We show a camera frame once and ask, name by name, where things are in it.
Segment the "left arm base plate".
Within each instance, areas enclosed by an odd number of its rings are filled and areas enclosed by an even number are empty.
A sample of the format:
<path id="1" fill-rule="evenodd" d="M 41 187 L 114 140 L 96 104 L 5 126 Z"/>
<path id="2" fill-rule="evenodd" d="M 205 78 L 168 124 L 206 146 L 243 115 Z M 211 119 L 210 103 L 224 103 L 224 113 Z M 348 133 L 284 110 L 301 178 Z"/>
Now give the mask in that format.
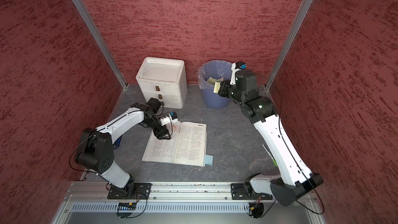
<path id="1" fill-rule="evenodd" d="M 131 183 L 124 188 L 111 185 L 107 198 L 109 200 L 145 200 L 150 195 L 151 187 L 151 183 Z"/>

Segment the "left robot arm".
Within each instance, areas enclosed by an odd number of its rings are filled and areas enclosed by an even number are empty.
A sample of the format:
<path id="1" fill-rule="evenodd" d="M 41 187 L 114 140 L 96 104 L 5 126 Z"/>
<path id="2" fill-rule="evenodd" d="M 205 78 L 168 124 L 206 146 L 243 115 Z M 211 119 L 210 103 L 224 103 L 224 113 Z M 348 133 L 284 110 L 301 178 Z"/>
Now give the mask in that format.
<path id="1" fill-rule="evenodd" d="M 138 193 L 133 177 L 115 162 L 114 150 L 120 146 L 122 136 L 135 125 L 149 128 L 159 140 L 170 140 L 173 132 L 167 124 L 178 120 L 175 112 L 158 113 L 164 104 L 155 98 L 143 103 L 134 103 L 123 114 L 97 128 L 83 130 L 74 162 L 90 172 L 98 174 L 110 185 L 110 197 L 128 199 Z"/>

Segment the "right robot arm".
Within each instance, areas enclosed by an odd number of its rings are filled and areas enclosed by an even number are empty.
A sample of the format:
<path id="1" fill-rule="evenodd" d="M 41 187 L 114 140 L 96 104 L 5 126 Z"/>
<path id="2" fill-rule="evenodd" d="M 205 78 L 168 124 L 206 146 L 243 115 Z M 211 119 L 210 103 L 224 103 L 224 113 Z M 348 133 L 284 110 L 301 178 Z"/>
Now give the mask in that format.
<path id="1" fill-rule="evenodd" d="M 248 194 L 267 194 L 289 206 L 323 183 L 298 155 L 275 112 L 272 101 L 261 96 L 254 72 L 234 69 L 231 80 L 221 82 L 218 94 L 236 103 L 263 137 L 279 169 L 279 175 L 253 175 L 245 180 Z"/>

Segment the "blue sticky note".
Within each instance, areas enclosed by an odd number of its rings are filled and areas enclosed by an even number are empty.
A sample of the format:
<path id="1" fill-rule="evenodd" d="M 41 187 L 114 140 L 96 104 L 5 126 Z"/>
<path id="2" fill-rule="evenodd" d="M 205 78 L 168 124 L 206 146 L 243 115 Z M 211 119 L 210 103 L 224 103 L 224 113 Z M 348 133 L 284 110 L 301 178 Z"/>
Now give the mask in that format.
<path id="1" fill-rule="evenodd" d="M 205 155 L 204 156 L 204 165 L 212 166 L 213 165 L 213 156 Z"/>

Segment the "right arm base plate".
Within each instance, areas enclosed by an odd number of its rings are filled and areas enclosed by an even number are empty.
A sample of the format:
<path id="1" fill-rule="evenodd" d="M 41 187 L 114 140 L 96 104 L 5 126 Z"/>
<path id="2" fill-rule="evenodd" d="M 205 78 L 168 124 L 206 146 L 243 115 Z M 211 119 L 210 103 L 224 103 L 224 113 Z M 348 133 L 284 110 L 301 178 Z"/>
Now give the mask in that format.
<path id="1" fill-rule="evenodd" d="M 248 183 L 232 183 L 231 195 L 233 200 L 272 200 L 273 196 L 256 193 Z"/>

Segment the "children's science magazine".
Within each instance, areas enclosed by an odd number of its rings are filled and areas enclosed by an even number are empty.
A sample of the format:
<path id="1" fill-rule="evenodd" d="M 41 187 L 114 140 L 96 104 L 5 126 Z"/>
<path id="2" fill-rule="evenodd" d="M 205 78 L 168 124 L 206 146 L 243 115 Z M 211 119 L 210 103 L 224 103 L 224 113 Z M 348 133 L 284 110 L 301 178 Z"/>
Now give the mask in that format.
<path id="1" fill-rule="evenodd" d="M 167 124 L 170 140 L 159 140 L 151 133 L 143 161 L 203 167 L 205 165 L 207 125 L 194 122 Z"/>

